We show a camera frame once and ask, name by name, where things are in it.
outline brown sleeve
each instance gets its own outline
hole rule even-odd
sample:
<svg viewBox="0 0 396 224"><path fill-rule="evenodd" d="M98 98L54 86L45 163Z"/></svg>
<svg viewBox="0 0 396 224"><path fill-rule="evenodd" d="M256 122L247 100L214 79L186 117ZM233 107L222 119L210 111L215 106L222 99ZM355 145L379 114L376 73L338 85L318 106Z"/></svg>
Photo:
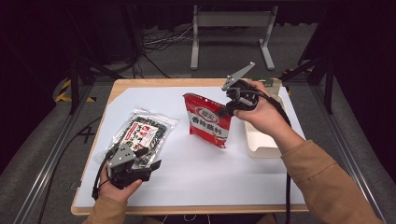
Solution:
<svg viewBox="0 0 396 224"><path fill-rule="evenodd" d="M126 203L119 203L99 196L84 224L122 224L125 219Z"/></svg>
<svg viewBox="0 0 396 224"><path fill-rule="evenodd" d="M318 222L383 223L352 178L314 142L304 142L282 160Z"/></svg>

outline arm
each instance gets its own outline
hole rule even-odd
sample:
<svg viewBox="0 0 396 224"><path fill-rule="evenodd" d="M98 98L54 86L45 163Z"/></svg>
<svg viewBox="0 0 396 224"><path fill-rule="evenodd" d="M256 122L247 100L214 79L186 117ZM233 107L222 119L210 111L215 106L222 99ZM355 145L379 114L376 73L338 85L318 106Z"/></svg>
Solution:
<svg viewBox="0 0 396 224"><path fill-rule="evenodd" d="M260 82L250 85L268 94ZM382 223L350 176L323 149L300 137L266 100L261 98L252 111L234 114L274 138L291 178L320 223Z"/></svg>
<svg viewBox="0 0 396 224"><path fill-rule="evenodd" d="M123 223L128 198L140 187L141 180L136 180L125 189L118 189L107 181L107 167L100 174L99 198L84 224L118 224Z"/></svg>

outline gray floor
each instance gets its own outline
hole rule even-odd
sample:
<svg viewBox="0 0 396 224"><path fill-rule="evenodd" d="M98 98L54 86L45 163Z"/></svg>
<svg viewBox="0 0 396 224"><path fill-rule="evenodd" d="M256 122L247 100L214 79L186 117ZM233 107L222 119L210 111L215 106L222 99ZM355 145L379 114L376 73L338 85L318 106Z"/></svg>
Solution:
<svg viewBox="0 0 396 224"><path fill-rule="evenodd" d="M268 71L265 68L261 50L257 40L263 32L259 29L246 29L241 34L225 30L207 30L201 32L199 68L190 70L191 41L184 40L163 51L154 51L148 57L171 77L226 77L249 62L256 66L247 77L279 77L289 68L297 66L309 37L315 30L315 25L299 25L275 27L269 44L269 50L276 69ZM145 78L162 77L162 74L147 59L139 58L142 76ZM125 77L132 77L128 70L122 73ZM328 123L328 116L322 112L320 102L315 98L314 90L304 82L304 75L285 82L290 86L293 106L307 138L313 139L331 154L343 167L346 167L337 139L334 138ZM106 106L107 97L111 91L112 81L100 77L90 92L96 97L95 103L85 103L78 113L70 134L65 142L91 121L100 118ZM396 204L396 187L388 174L378 162L370 144L367 142L359 123L345 100L338 85L334 85L332 100L332 118L340 127L342 136L354 156L360 171L365 177L366 184L374 195L377 206L388 223L396 223L393 213ZM40 123L36 130L25 141L8 168L0 176L0 223L12 223L28 197L36 177L39 175L48 155L57 144L58 136L63 126L70 119L68 112L70 103L59 102L48 116ZM92 126L96 132L99 121ZM85 162L92 147L93 137L78 136L65 149L60 163L55 171L53 183L45 207L41 223L81 223L85 217L75 217L70 212L75 191L70 189L73 182L78 182ZM34 203L32 214L27 218L28 223L37 223L44 196L47 189L38 195L39 200ZM284 223L284 214L277 214L279 223ZM138 223L140 217L128 216L125 223ZM308 214L292 214L291 223L316 223Z"/></svg>

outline black cable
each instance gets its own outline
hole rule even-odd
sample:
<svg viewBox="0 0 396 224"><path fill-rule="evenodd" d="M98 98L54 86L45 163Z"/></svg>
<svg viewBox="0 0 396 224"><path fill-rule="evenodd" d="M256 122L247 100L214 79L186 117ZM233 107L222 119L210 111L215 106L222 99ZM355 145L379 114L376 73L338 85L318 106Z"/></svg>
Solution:
<svg viewBox="0 0 396 224"><path fill-rule="evenodd" d="M53 177L55 176L56 169L58 168L59 162L61 161L61 158L62 158L62 156L64 155L64 153L66 152L66 149L70 146L70 144L73 142L73 140L74 140L77 136L79 136L80 134L82 134L85 130L87 130L93 123L95 123L95 122L96 122L97 120L99 120L100 118L101 118L101 117L99 117L99 118L97 118L97 119L91 121L89 124L87 124L86 126L84 126L84 128L82 128L79 132L77 132L77 133L72 137L72 139L70 139L70 141L67 143L67 145L64 147L64 149L63 149L63 151L62 151L62 153L61 153L61 156L60 156L59 159L56 161L55 167L54 167L52 173L50 174L50 177L49 177L49 185L48 185L48 187L47 187L47 193L46 193L46 196L45 196L45 198L44 198L44 202L43 202L43 204L42 204L42 206L41 206L40 216L39 216L38 221L37 221L38 224L41 223L41 220L42 220L42 218L43 218L43 216L44 216L44 211L45 211L45 209L46 209L47 200L48 200L48 198L49 198L49 196L50 196L50 188L51 188L51 186L52 186Z"/></svg>
<svg viewBox="0 0 396 224"><path fill-rule="evenodd" d="M142 54L149 62L152 63L152 65L154 65L154 67L156 67L158 69L158 71L161 72L161 74L163 74L165 77L169 77L168 75L166 75L163 71L161 71L161 69L144 53Z"/></svg>
<svg viewBox="0 0 396 224"><path fill-rule="evenodd" d="M100 179L100 174L102 173L103 167L105 166L107 160L108 160L111 156L113 156L114 153L115 153L115 152L114 152L113 150L110 149L110 150L107 152L107 154L105 155L105 158L103 159L102 163L100 164L100 167L99 167L98 173L96 174L95 182L94 182L93 188L92 188L92 197L93 197L95 200L97 200L97 199L99 198L99 188L102 186L102 185L99 185L99 187L98 187L98 182L99 182L99 179Z"/></svg>
<svg viewBox="0 0 396 224"><path fill-rule="evenodd" d="M252 94L258 95L258 96L264 98L265 100L267 100L268 103L270 103L271 105L274 106L276 111L282 116L282 118L291 127L291 123L290 123L288 115L286 114L285 110L282 108L282 105L280 104L280 102L278 102L276 99L268 96L267 94L265 94L264 92L259 91L259 90L256 90L256 91L240 91L240 92L252 93ZM287 224L290 223L290 182L291 182L291 177L290 177L289 173L286 172L286 221L285 221L285 223L287 223Z"/></svg>

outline snack package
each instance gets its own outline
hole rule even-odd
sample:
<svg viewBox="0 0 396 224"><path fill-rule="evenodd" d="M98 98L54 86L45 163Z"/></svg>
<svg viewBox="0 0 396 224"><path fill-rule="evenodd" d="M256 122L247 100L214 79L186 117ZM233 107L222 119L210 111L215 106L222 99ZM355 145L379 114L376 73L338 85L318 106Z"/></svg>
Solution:
<svg viewBox="0 0 396 224"><path fill-rule="evenodd" d="M132 150L137 151L148 147L148 153L134 162L134 168L149 167L158 154L163 141L175 128L178 121L159 113L136 109L126 121L120 132L113 137L110 150L127 144Z"/></svg>
<svg viewBox="0 0 396 224"><path fill-rule="evenodd" d="M225 105L194 93L186 93L183 97L190 120L190 134L196 134L210 144L225 148L231 116L220 118L216 114Z"/></svg>

